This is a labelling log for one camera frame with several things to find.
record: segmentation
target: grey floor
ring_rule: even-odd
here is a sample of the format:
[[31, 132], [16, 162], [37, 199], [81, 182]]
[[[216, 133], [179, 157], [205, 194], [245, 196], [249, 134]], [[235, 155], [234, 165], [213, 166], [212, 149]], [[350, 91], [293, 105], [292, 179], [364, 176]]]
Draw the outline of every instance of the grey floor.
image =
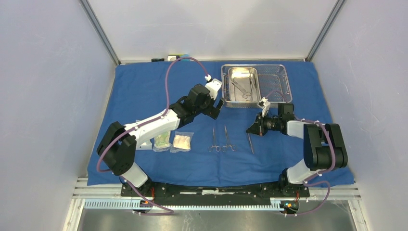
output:
[[[319, 202], [301, 201], [300, 212]], [[329, 201], [305, 216], [285, 218], [266, 211], [176, 211], [172, 216], [138, 216], [127, 210], [84, 209], [80, 231], [353, 231], [356, 230], [347, 201]]]

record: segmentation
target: forceps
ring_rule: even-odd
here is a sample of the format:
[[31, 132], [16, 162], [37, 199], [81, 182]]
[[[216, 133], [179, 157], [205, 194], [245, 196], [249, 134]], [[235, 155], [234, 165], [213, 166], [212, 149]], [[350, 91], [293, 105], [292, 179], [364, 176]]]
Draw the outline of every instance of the forceps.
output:
[[230, 137], [228, 136], [226, 125], [224, 125], [224, 129], [225, 129], [225, 136], [227, 137], [227, 144], [225, 146], [222, 146], [221, 150], [223, 152], [226, 152], [228, 147], [231, 147], [231, 150], [234, 152], [235, 150], [237, 150], [237, 148], [235, 147], [235, 145], [231, 145], [231, 141], [230, 141]]
[[208, 147], [208, 151], [212, 152], [213, 148], [216, 148], [217, 152], [219, 152], [221, 150], [221, 147], [216, 145], [216, 131], [215, 131], [215, 128], [213, 128], [213, 145], [211, 147]]

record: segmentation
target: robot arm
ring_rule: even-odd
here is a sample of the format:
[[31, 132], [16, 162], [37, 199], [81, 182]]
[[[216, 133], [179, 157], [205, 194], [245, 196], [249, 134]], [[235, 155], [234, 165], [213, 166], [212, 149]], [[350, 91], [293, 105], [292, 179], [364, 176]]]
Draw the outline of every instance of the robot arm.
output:
[[[329, 169], [332, 165], [331, 152], [327, 145], [322, 145], [323, 143], [327, 144], [328, 141], [321, 128], [316, 124], [296, 120], [292, 103], [279, 103], [278, 116], [269, 117], [267, 111], [265, 112], [265, 108], [269, 109], [268, 103], [265, 98], [258, 103], [258, 106], [263, 110], [256, 115], [255, 123], [246, 132], [263, 136], [268, 130], [274, 130], [304, 140], [304, 158], [295, 166], [285, 169], [280, 176], [280, 182], [283, 185], [303, 184], [314, 174]], [[340, 126], [338, 124], [325, 124], [324, 127], [328, 131], [334, 147], [336, 160], [334, 168], [346, 167], [347, 152]]]
[[[143, 170], [134, 163], [135, 151], [138, 144], [142, 144], [151, 138], [162, 134], [163, 132], [176, 130], [191, 123], [199, 114], [208, 115], [216, 119], [219, 115], [223, 100], [214, 107], [217, 98], [217, 92], [221, 88], [221, 82], [218, 79], [206, 78], [207, 84], [195, 85], [187, 96], [181, 97], [176, 103], [170, 105], [168, 112], [163, 112], [149, 117], [145, 120], [121, 125], [119, 122], [112, 123], [106, 131], [101, 143], [97, 148], [100, 156], [105, 148], [120, 134], [126, 130], [136, 128], [129, 132], [115, 143], [103, 157], [103, 161], [116, 176], [122, 175], [133, 183], [135, 187], [143, 185], [148, 177]], [[138, 125], [146, 121], [158, 118], [156, 121], [145, 124], [142, 127]]]

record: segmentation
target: blue tablecloth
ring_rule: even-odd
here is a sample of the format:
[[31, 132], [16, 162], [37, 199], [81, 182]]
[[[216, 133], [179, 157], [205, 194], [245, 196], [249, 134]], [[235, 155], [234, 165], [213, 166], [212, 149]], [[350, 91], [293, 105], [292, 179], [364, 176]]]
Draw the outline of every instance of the blue tablecloth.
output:
[[[208, 73], [220, 79], [224, 64], [283, 64], [292, 89], [295, 113], [299, 118], [332, 122], [324, 99], [318, 74], [309, 62], [203, 62]], [[99, 145], [108, 126], [115, 121], [133, 123], [161, 112], [166, 106], [165, 74], [170, 62], [137, 63], [116, 68], [115, 82], [101, 129], [88, 165], [88, 185], [119, 183], [110, 173], [98, 173], [96, 163]], [[170, 103], [187, 95], [197, 83], [205, 84], [204, 72], [195, 62], [178, 62], [169, 76]], [[189, 152], [170, 153], [136, 151], [135, 162], [153, 181], [191, 186], [237, 186], [277, 181], [283, 169], [303, 158], [303, 140], [270, 131], [264, 137], [252, 135], [255, 154], [251, 153], [245, 130], [260, 109], [223, 107], [217, 120], [199, 115], [178, 131], [194, 132]], [[224, 125], [237, 151], [208, 152], [212, 130], [216, 129], [217, 144], [226, 143]], [[317, 180], [332, 185], [353, 184], [349, 168], [325, 174]]]

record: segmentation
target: metal basket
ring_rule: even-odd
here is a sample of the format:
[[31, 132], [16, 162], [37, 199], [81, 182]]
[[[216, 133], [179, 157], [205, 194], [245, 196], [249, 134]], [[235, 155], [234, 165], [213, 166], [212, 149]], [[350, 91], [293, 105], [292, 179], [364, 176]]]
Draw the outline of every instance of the metal basket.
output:
[[[271, 92], [268, 97], [271, 107], [278, 107], [278, 103], [292, 101], [286, 69], [281, 64], [227, 64], [222, 66], [221, 76], [222, 96], [226, 107], [256, 108], [258, 107], [256, 104]], [[251, 92], [249, 100], [243, 101], [241, 97], [243, 91], [236, 86], [237, 81], [233, 82], [236, 77], [242, 77], [244, 90]]]

